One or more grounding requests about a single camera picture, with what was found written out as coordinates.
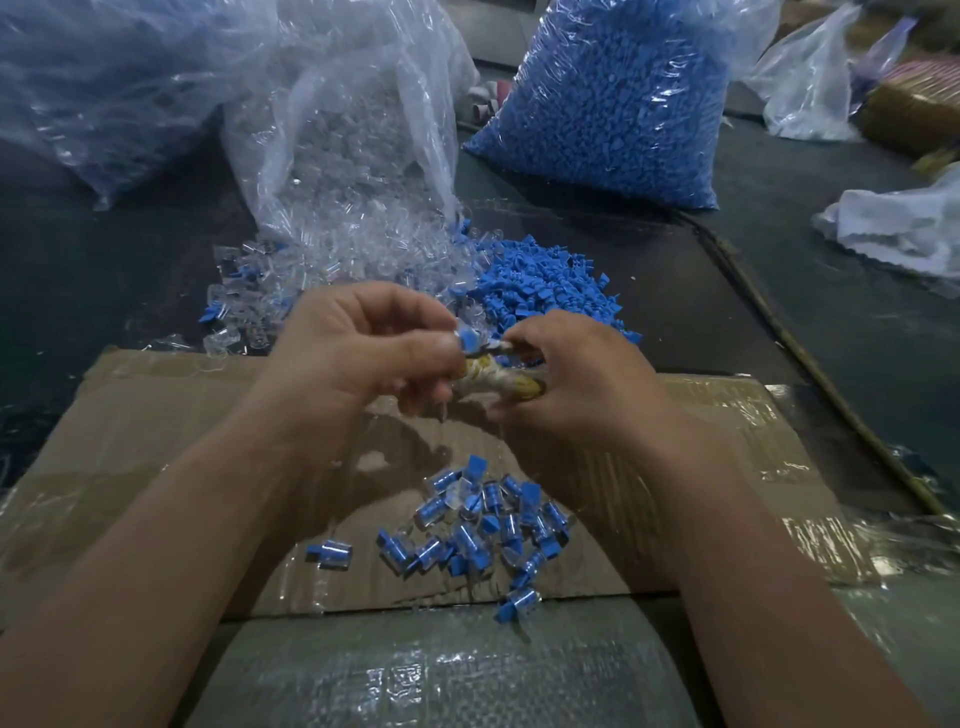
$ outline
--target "cardboard sheet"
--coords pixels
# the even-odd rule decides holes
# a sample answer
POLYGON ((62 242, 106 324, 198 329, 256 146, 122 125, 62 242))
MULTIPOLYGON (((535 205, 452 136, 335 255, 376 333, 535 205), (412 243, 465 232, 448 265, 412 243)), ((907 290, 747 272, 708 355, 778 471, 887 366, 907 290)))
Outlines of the cardboard sheet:
MULTIPOLYGON (((37 461, 0 504, 0 628, 56 589, 163 466, 243 396, 263 363, 193 353, 112 351, 100 357, 37 461)), ((751 485, 827 579, 876 580, 832 492, 763 385, 747 377, 663 378, 684 407, 727 434, 751 485)), ((503 596, 509 577, 502 565, 493 578, 472 585, 438 570, 402 580, 374 543, 379 527, 410 520, 422 502, 425 476, 465 464, 471 453, 488 458, 490 475, 535 479, 576 513, 580 522, 569 545, 538 578, 544 598, 673 589, 653 501, 628 463, 530 431, 502 431, 487 423, 475 401, 450 405, 441 422, 400 416, 394 401, 382 398, 369 408, 344 460, 324 482, 303 488, 284 529, 287 545, 264 546, 228 616, 503 596), (320 522, 316 504, 331 492, 343 493, 332 509, 335 519, 320 522), (308 544, 331 536, 353 544, 349 571, 321 570, 305 560, 308 544)))

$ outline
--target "white plastic bag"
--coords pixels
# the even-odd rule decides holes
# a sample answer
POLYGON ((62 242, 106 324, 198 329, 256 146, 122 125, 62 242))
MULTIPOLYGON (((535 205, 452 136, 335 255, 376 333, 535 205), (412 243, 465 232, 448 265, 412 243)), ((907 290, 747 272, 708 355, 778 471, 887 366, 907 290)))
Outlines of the white plastic bag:
POLYGON ((262 66, 274 0, 4 0, 0 136, 49 145, 109 206, 187 151, 262 66), (29 133, 23 120, 42 138, 29 133))
POLYGON ((787 139, 856 141, 851 107, 850 57, 844 33, 860 7, 843 5, 773 45, 743 83, 766 102, 767 131, 787 139))
POLYGON ((927 276, 960 280, 960 162, 930 187, 850 189, 813 227, 855 253, 927 276))

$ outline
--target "fingernail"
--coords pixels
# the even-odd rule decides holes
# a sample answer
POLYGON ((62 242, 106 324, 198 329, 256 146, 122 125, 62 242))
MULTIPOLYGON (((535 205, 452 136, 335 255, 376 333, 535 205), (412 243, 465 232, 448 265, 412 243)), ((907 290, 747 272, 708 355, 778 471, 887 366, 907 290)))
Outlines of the fingernail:
POLYGON ((463 347, 460 346, 460 338, 455 333, 437 334, 437 343, 435 346, 437 348, 437 356, 442 356, 443 358, 463 353, 463 347))

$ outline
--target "left hand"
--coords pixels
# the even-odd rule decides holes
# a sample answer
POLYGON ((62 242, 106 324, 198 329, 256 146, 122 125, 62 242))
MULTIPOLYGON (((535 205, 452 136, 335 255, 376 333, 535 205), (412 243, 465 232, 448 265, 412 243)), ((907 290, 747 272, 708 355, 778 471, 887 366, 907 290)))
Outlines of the left hand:
POLYGON ((440 302, 393 283, 307 291, 230 419, 324 469, 378 394, 396 394, 406 414, 450 399, 465 366, 456 325, 440 302))

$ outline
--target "forearm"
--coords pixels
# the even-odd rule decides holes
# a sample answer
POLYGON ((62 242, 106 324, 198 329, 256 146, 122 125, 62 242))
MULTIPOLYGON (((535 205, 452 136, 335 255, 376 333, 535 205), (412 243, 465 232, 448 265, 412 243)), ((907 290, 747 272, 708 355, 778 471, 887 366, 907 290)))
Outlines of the forearm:
POLYGON ((674 434, 635 453, 727 722, 928 725, 720 436, 700 423, 674 434))
POLYGON ((284 454, 222 427, 169 466, 0 640, 6 724, 166 725, 296 476, 284 454))

